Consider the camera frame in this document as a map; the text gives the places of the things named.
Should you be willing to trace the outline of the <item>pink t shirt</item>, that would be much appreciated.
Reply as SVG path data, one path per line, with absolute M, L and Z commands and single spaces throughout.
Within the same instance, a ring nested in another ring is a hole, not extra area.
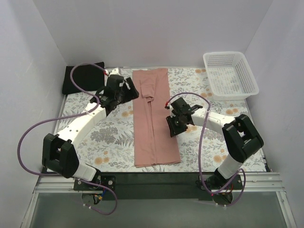
M 168 69 L 133 71 L 139 97 L 133 100 L 134 164 L 136 167 L 181 162 L 176 138 L 170 136 L 165 103 L 170 98 Z

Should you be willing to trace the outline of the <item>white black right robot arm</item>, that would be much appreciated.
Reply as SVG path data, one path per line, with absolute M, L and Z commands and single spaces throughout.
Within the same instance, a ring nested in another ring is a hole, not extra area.
M 228 156 L 213 175 L 206 180 L 200 177 L 206 190 L 217 188 L 222 191 L 230 186 L 245 161 L 264 146 L 262 137 L 245 114 L 237 117 L 217 114 L 198 104 L 190 106 L 182 97 L 174 102 L 168 101 L 165 108 L 170 111 L 166 120 L 171 137 L 185 132 L 189 124 L 202 127 L 201 133 L 209 129 L 223 135 Z

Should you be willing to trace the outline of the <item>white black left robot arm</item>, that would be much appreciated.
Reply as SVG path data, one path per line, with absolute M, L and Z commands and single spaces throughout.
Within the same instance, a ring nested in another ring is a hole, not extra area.
M 98 169 L 81 163 L 76 149 L 91 129 L 105 119 L 118 105 L 139 97 L 130 77 L 110 74 L 106 85 L 97 90 L 81 116 L 75 118 L 57 134 L 48 134 L 43 140 L 42 165 L 65 177 L 85 180 L 85 185 L 96 190 L 101 178 Z

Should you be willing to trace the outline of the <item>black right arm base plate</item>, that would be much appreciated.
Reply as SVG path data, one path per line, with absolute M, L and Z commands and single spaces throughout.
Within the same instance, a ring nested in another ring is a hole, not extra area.
M 231 191 L 231 190 L 242 190 L 243 189 L 243 181 L 241 180 L 241 176 L 239 173 L 236 176 L 232 176 L 229 179 L 221 179 L 216 175 L 212 174 L 208 176 L 204 182 L 206 187 L 211 191 L 216 191 L 222 189 L 224 185 L 228 183 L 228 181 L 232 179 L 232 181 L 227 185 L 223 191 Z

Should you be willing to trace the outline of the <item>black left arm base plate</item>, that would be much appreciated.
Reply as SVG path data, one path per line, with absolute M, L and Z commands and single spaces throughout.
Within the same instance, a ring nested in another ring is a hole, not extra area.
M 94 182 L 95 182 L 95 184 L 103 185 L 103 186 L 110 188 L 111 190 L 115 190 L 116 177 L 114 175 L 99 175 L 94 180 Z M 75 180 L 74 186 L 73 186 L 73 190 L 76 190 L 76 191 L 93 191 L 93 190 L 101 191 L 103 189 L 104 188 L 84 183 L 81 180 L 80 181 Z

